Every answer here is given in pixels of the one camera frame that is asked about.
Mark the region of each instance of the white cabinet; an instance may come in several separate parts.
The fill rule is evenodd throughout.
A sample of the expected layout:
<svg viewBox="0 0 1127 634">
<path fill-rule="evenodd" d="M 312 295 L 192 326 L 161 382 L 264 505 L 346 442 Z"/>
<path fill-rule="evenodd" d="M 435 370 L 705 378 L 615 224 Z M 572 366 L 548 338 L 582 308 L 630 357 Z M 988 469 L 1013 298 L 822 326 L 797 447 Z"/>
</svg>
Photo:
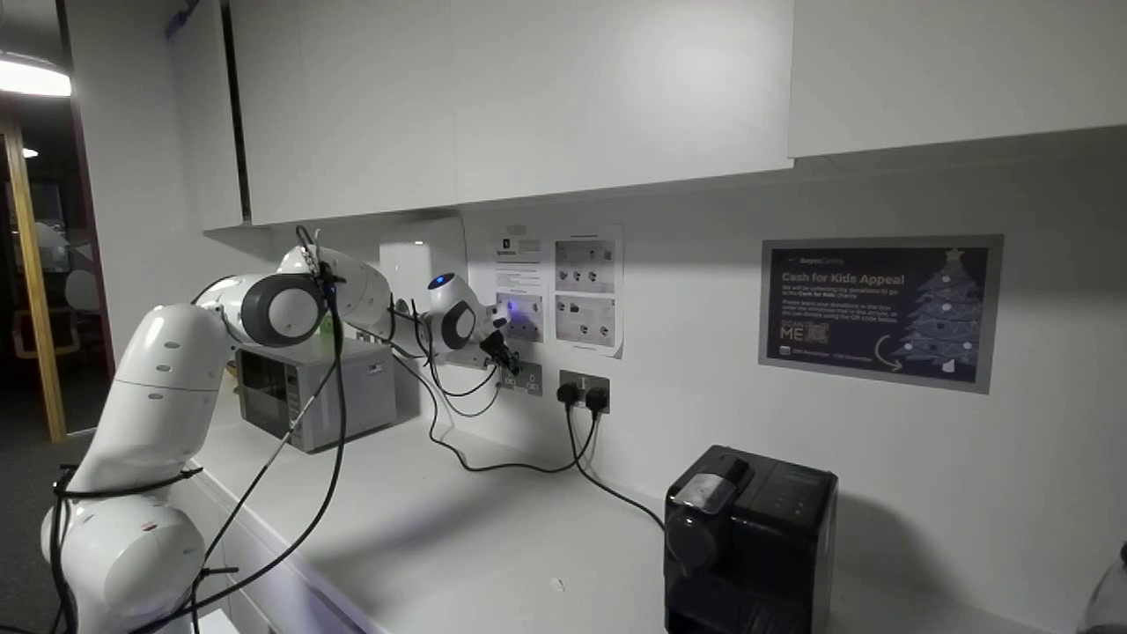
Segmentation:
<svg viewBox="0 0 1127 634">
<path fill-rule="evenodd" d="M 797 156 L 1127 122 L 1122 0 L 797 0 Z"/>
<path fill-rule="evenodd" d="M 460 200 L 789 164 L 792 0 L 451 0 Z"/>
<path fill-rule="evenodd" d="M 189 22 L 174 35 L 174 79 L 183 183 L 197 230 L 244 224 L 222 0 L 201 0 Z"/>
<path fill-rule="evenodd" d="M 253 222 L 459 200 L 444 0 L 233 0 L 233 27 Z"/>
</svg>

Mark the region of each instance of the countertop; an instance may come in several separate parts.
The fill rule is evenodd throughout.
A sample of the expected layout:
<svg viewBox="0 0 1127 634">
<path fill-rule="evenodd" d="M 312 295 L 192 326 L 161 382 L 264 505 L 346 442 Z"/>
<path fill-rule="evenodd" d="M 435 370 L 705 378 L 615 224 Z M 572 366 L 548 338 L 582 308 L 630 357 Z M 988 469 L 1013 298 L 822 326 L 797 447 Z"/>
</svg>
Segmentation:
<svg viewBox="0 0 1127 634">
<path fill-rule="evenodd" d="M 663 534 L 643 513 L 576 477 L 468 477 L 455 454 L 426 442 L 426 424 L 428 415 L 407 420 L 349 444 L 334 505 L 289 574 L 279 571 L 279 578 L 303 578 L 298 585 L 312 600 L 298 600 L 292 585 L 262 593 L 273 602 L 264 611 L 282 631 L 285 621 L 311 614 L 295 602 L 318 602 L 357 631 L 391 634 L 663 631 Z M 506 447 L 476 436 L 455 436 L 455 444 L 473 462 L 506 459 Z M 245 425 L 224 390 L 197 454 L 210 500 L 239 498 L 272 450 L 273 436 Z M 245 525 L 256 533 L 256 561 L 307 530 L 325 498 L 332 459 L 334 450 L 282 450 L 239 521 L 244 533 Z M 1035 634 L 926 593 L 833 571 L 831 634 L 876 631 Z"/>
</svg>

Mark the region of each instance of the ceiling light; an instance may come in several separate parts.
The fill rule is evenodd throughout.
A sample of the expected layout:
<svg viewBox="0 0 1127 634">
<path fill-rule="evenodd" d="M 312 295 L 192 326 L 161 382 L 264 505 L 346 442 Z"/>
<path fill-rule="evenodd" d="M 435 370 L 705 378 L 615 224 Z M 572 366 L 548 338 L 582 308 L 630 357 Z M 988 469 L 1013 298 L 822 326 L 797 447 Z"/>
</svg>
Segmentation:
<svg viewBox="0 0 1127 634">
<path fill-rule="evenodd" d="M 0 92 L 68 98 L 71 79 L 46 60 L 0 48 Z"/>
</svg>

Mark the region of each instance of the framed sign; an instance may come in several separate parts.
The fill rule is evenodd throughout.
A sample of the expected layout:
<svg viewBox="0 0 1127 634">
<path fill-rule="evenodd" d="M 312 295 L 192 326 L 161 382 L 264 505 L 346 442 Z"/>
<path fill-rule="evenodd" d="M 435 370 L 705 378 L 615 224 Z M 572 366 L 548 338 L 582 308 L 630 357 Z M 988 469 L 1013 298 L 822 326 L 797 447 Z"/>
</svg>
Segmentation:
<svg viewBox="0 0 1127 634">
<path fill-rule="evenodd" d="M 988 390 L 1001 248 L 766 241 L 759 362 Z"/>
</svg>

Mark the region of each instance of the black device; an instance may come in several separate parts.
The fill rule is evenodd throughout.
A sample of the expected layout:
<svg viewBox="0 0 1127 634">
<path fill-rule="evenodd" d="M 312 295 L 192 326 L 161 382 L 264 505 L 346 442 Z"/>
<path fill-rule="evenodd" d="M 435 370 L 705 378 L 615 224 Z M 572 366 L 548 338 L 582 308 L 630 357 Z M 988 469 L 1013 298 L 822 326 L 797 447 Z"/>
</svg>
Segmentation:
<svg viewBox="0 0 1127 634">
<path fill-rule="evenodd" d="M 837 477 L 709 447 L 666 498 L 669 634 L 823 634 Z"/>
</svg>

